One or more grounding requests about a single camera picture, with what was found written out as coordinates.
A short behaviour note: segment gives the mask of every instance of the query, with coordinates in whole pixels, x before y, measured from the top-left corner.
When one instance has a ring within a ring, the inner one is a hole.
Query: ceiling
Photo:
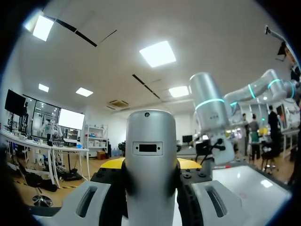
[[[211,73],[223,94],[270,68],[289,78],[288,63],[275,60],[280,41],[265,35],[264,27],[281,32],[253,0],[53,0],[43,12],[76,27],[97,47],[57,23],[46,42],[24,31],[24,92],[37,99],[76,108],[105,107],[118,99],[132,108],[154,106],[177,113],[193,110],[191,101],[178,101],[192,97],[173,98],[168,89],[189,85],[198,72]],[[164,40],[176,62],[151,68],[139,50]],[[39,83],[49,92],[39,90]],[[80,87],[94,94],[76,94]]]

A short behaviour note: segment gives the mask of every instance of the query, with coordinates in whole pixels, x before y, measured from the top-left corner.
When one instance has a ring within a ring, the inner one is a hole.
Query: yellow panel
[[[178,158],[178,161],[180,163],[181,169],[196,169],[196,168],[202,168],[202,166],[195,161],[188,160],[188,159],[181,159]]]
[[[101,168],[121,169],[123,160],[124,158],[108,160],[103,165],[101,165]]]
[[[124,161],[124,158],[109,160],[109,161],[105,162],[104,164],[102,164],[101,168],[121,169],[123,161]],[[192,160],[178,158],[178,161],[180,163],[181,169],[202,168],[202,166],[200,164],[198,164]]]

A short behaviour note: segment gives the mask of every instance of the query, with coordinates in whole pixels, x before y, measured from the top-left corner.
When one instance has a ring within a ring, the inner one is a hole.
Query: monitor
[[[25,100],[25,97],[9,89],[4,108],[13,114],[23,116]]]
[[[58,120],[59,126],[69,127],[72,129],[83,129],[84,124],[84,114],[72,112],[66,109],[61,109],[60,116]]]
[[[183,143],[189,143],[190,141],[193,141],[192,135],[182,136]]]

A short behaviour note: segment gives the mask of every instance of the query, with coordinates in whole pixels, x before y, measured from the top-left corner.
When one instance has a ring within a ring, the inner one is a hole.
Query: person
[[[250,134],[249,123],[246,120],[246,113],[243,113],[243,121],[244,121],[245,131],[246,131],[246,136],[245,136],[245,156],[246,156],[248,150],[248,144],[249,144],[249,134]]]
[[[278,128],[278,124],[279,124],[278,116],[273,111],[273,106],[270,105],[269,110],[270,110],[270,113],[269,113],[268,123],[271,128],[271,131],[270,131],[271,139],[273,141],[274,150],[277,152],[280,152],[279,141],[281,139],[281,136],[280,136],[280,131]]]
[[[249,123],[249,129],[251,131],[251,140],[252,140],[252,161],[255,159],[255,153],[256,153],[256,159],[260,158],[260,147],[259,147],[259,137],[258,137],[258,132],[259,130],[259,125],[256,120],[256,115],[252,115],[252,122]]]

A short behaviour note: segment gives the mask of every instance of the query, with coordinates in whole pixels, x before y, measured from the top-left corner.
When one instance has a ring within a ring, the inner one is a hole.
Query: cylindrical robot head
[[[176,171],[173,116],[143,110],[127,120],[127,210],[131,226],[172,225]]]
[[[229,125],[225,101],[219,87],[208,73],[198,73],[190,78],[201,133],[223,129]]]

